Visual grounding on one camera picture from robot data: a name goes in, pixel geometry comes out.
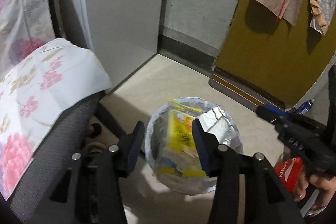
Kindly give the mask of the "yellow snack wrapper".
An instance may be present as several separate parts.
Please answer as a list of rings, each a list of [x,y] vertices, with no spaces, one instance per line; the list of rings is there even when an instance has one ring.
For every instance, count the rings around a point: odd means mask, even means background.
[[[205,178],[192,135],[192,122],[202,111],[169,101],[167,133],[159,148],[156,161],[157,174],[169,174],[186,178]]]

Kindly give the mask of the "grey refrigerator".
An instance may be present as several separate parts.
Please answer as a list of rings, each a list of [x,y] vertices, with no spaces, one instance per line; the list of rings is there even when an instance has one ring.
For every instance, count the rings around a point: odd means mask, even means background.
[[[112,87],[157,53],[162,0],[59,0],[67,39],[95,53]]]

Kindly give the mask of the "trash bin with liner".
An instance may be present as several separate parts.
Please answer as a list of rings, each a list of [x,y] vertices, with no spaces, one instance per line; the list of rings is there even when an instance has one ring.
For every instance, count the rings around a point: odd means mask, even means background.
[[[192,134],[195,119],[219,143],[243,152],[236,124],[219,105],[199,97],[181,97],[157,109],[145,133],[146,161],[159,182],[188,195],[212,192],[217,183],[216,178],[209,178],[202,170]]]

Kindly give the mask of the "red plastic bag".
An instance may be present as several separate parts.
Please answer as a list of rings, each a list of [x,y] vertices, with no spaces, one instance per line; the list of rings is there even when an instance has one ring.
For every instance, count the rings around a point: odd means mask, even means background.
[[[303,162],[300,157],[294,157],[285,161],[281,161],[274,167],[274,171],[277,173],[280,180],[290,193],[294,192],[294,188],[302,167]]]

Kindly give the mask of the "yellow wooden door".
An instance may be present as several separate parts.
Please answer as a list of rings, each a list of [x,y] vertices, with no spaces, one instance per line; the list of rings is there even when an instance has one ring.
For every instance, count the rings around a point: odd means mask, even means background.
[[[303,0],[295,26],[254,0],[239,0],[216,70],[278,105],[295,105],[335,51],[335,22],[321,36],[310,21],[308,0]]]

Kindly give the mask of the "blue spray can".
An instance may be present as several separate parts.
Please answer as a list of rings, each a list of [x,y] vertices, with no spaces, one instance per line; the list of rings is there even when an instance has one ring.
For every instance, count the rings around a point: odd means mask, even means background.
[[[310,99],[304,102],[294,113],[299,115],[307,114],[313,107],[314,99]]]

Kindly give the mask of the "floral cloth cover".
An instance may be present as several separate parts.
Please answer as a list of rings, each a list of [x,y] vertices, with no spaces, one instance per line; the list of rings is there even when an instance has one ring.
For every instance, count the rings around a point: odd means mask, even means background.
[[[109,89],[96,55],[52,26],[49,0],[1,0],[1,194],[9,198],[62,112]]]

